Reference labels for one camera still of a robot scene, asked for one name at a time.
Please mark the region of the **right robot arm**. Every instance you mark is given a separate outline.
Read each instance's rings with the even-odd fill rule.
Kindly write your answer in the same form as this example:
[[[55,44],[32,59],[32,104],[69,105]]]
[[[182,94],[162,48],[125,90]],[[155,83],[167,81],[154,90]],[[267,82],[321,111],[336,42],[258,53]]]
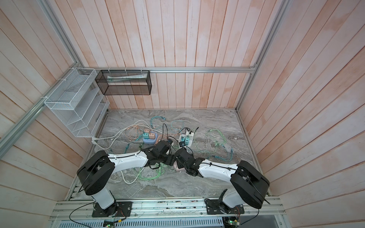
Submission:
[[[230,207],[245,202],[249,206],[261,209],[270,186],[269,180],[247,161],[239,164],[223,164],[204,158],[194,158],[185,147],[174,155],[179,168],[185,168],[191,176],[214,178],[229,182],[234,191],[223,194],[222,202]]]

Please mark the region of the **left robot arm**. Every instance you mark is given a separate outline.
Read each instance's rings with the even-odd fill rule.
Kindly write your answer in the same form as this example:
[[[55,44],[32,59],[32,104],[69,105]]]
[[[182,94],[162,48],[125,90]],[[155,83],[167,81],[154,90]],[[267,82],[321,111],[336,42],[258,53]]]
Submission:
[[[106,188],[112,174],[131,168],[154,166],[158,163],[173,164],[171,142],[161,140],[156,145],[128,154],[95,153],[77,171],[77,176],[87,196],[91,196],[101,209],[114,206],[116,200]]]

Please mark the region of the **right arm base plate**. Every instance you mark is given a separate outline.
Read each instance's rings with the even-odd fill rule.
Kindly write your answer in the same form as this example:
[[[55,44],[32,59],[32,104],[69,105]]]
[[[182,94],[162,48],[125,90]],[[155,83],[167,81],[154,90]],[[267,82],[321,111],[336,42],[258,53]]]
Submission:
[[[244,214],[244,208],[238,205],[237,207],[230,208],[222,202],[220,199],[205,199],[206,211],[208,215],[219,215],[219,214]]]

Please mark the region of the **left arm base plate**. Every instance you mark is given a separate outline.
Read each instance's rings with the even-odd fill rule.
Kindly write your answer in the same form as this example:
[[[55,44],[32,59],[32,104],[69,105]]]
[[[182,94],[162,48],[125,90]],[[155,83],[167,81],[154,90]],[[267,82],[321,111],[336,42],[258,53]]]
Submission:
[[[101,217],[129,217],[132,209],[131,201],[114,202],[111,206],[106,209],[102,209],[101,206],[96,202],[94,204],[94,210],[92,212],[93,218]]]

